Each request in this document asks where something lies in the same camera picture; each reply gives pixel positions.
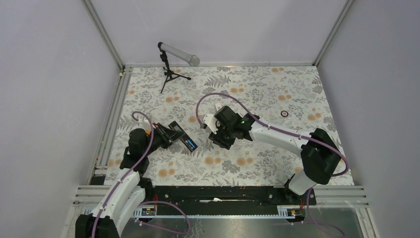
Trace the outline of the black remote control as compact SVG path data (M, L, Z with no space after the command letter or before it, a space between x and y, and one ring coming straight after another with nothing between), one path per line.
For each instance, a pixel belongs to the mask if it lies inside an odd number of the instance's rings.
M185 132L185 130L176 122L173 121L169 124L169 128L175 131L179 131L182 133L182 135L179 137L179 140L188 148L188 150L190 152L194 152L196 148L191 148L188 144L187 144L187 139L191 139L191 137Z

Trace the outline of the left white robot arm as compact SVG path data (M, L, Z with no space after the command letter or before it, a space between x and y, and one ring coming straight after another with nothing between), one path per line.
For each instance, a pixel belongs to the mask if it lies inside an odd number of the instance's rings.
M121 237L138 205L153 199L152 182L144 177L149 166L148 156L159 148L169 148L179 140L188 142L189 136L175 121L168 126L152 123L148 129L132 130L115 183L88 215L81 214L77 218L75 237Z

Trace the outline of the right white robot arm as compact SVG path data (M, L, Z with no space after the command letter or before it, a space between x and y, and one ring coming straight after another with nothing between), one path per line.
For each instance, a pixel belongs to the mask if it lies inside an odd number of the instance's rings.
M294 131L270 125L252 113L240 116L228 106L215 114L206 114L202 127L211 131L210 140L221 148L230 149L236 140L245 139L267 143L298 156L303 168L285 184L284 198L290 204L301 201L311 187L328 184L342 159L332 139L320 128L313 132Z

